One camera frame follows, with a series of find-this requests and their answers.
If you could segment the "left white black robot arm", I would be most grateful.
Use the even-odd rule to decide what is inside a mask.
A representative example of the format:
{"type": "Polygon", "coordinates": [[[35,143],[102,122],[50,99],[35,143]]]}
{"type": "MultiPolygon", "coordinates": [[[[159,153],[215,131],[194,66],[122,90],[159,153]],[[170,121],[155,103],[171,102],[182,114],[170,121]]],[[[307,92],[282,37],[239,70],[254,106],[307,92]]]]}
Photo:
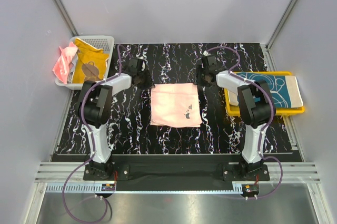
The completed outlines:
{"type": "Polygon", "coordinates": [[[90,143],[90,157],[85,172],[107,180],[113,176],[111,150],[107,142],[107,122],[111,115],[112,97],[131,87],[150,89],[154,86],[144,59],[131,58],[115,75],[98,82],[86,80],[78,99],[77,114],[85,125],[90,143]]]}

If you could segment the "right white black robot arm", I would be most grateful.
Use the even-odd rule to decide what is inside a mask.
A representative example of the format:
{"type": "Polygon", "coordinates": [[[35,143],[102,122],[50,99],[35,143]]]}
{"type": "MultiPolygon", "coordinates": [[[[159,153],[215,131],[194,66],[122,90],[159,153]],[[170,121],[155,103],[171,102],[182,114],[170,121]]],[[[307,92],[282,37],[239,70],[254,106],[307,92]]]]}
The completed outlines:
{"type": "Polygon", "coordinates": [[[202,87],[216,85],[236,94],[240,117],[245,123],[245,141],[235,171],[242,179],[253,179],[263,169],[263,143],[275,115],[267,82],[239,76],[221,67],[214,55],[203,55],[196,67],[195,84],[202,87]]]}

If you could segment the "yellow cloth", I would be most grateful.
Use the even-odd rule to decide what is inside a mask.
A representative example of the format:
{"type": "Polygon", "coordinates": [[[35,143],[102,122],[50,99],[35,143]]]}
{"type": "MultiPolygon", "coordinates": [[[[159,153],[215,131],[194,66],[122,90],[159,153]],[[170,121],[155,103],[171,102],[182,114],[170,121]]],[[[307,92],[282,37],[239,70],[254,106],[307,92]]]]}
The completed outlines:
{"type": "Polygon", "coordinates": [[[76,38],[73,43],[78,47],[78,52],[72,83],[82,84],[85,81],[102,80],[106,73],[109,54],[80,38],[76,38]]]}

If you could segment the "peach towel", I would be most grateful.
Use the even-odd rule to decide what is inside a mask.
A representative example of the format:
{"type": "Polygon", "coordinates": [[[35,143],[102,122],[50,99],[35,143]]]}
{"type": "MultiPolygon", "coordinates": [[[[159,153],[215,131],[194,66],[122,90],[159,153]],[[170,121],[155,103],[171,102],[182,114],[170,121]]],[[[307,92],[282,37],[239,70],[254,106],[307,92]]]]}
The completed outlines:
{"type": "Polygon", "coordinates": [[[151,89],[151,125],[192,128],[201,123],[195,84],[156,84],[151,89]]]}

